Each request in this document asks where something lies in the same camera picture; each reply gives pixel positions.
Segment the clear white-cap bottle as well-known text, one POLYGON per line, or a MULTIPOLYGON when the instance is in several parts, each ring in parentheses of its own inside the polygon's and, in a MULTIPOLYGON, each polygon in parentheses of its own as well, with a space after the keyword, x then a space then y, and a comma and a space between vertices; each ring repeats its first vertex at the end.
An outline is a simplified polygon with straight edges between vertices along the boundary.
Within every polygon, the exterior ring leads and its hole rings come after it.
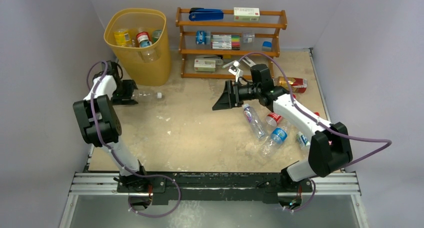
POLYGON ((132 100, 135 100, 138 103, 150 102, 153 100, 161 100, 162 98, 163 98, 163 94, 161 92, 140 91, 140 90, 135 90, 131 97, 132 100))

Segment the purple label clear bottle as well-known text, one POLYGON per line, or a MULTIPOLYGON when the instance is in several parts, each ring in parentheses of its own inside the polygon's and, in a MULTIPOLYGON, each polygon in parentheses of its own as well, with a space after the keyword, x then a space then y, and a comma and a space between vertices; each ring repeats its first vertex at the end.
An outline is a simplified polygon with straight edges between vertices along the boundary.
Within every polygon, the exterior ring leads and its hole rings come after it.
POLYGON ((251 127, 251 130, 253 131, 256 138, 258 140, 265 138, 267 136, 267 132, 256 110, 247 103, 243 104, 242 108, 243 114, 246 120, 248 121, 249 126, 251 127))

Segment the red white label bottle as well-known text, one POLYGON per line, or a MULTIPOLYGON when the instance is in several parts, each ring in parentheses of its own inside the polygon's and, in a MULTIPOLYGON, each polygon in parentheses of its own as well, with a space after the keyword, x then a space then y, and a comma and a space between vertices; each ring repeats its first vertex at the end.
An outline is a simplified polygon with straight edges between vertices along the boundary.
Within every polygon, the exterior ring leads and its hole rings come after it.
POLYGON ((283 120, 283 117, 281 115, 278 115, 274 112, 268 113, 268 115, 265 117, 265 121, 268 125, 271 127, 277 127, 278 124, 283 120))

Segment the yellow label bottle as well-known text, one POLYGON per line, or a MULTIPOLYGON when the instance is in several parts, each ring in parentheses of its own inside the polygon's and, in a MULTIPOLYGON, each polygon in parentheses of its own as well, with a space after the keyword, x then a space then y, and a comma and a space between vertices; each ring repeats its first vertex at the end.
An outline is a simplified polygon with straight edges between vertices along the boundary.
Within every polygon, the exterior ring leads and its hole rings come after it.
POLYGON ((113 32, 115 43, 120 47, 132 47, 130 30, 127 28, 117 29, 113 32))

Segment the red label red-cap bottle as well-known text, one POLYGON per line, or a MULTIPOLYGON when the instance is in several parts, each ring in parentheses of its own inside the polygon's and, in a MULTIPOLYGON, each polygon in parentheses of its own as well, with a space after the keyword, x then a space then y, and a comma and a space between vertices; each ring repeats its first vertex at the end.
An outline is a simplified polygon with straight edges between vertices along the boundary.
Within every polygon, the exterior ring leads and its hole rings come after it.
POLYGON ((153 42, 149 33, 144 28, 138 28, 135 37, 138 42, 138 46, 142 49, 139 52, 142 60, 145 63, 156 61, 159 58, 159 55, 155 48, 151 48, 153 42))

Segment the blue label clear bottle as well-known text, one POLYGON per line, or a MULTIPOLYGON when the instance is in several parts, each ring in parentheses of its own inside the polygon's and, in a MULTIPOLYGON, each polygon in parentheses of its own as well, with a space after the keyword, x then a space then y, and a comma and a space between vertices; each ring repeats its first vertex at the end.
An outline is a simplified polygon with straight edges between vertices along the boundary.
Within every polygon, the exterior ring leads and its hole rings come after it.
POLYGON ((271 157, 282 147, 287 137, 288 134, 284 129, 276 128, 261 145, 259 150, 260 155, 271 157))

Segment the green label bottle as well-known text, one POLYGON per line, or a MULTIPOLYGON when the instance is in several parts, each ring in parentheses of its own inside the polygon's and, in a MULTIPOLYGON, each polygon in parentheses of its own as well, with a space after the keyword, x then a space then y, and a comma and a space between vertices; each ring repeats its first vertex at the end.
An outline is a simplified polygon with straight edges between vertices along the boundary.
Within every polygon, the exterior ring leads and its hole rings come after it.
POLYGON ((162 35, 162 30, 154 30, 151 34, 151 40, 153 43, 157 42, 158 39, 161 37, 162 35))

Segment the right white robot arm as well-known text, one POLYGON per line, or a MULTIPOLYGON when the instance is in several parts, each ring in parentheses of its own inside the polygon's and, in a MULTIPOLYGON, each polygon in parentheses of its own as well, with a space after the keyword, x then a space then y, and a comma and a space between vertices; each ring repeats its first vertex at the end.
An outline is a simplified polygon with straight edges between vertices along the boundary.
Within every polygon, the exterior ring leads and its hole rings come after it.
POLYGON ((307 137, 310 141, 308 157, 281 171, 280 183, 284 190, 293 191, 302 180, 310 177, 326 177, 352 161, 348 130, 344 124, 331 124, 307 110, 292 97, 289 90, 274 84, 267 65, 254 65, 250 73, 251 81, 246 84, 227 80, 223 93, 212 109, 231 109, 240 107, 244 101, 258 100, 307 137))

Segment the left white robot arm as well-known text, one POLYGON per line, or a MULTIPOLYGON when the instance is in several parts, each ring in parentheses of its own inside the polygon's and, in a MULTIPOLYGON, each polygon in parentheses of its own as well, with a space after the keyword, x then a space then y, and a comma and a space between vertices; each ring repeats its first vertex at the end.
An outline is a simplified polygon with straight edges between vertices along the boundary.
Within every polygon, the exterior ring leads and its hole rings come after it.
POLYGON ((100 61, 101 71, 94 75, 89 93, 73 103, 73 111, 83 140, 100 148, 118 168, 123 180, 136 192, 149 187, 147 173, 140 161, 129 151, 122 135, 122 125, 115 105, 136 105, 138 91, 134 80, 123 79, 122 67, 114 61, 100 61))

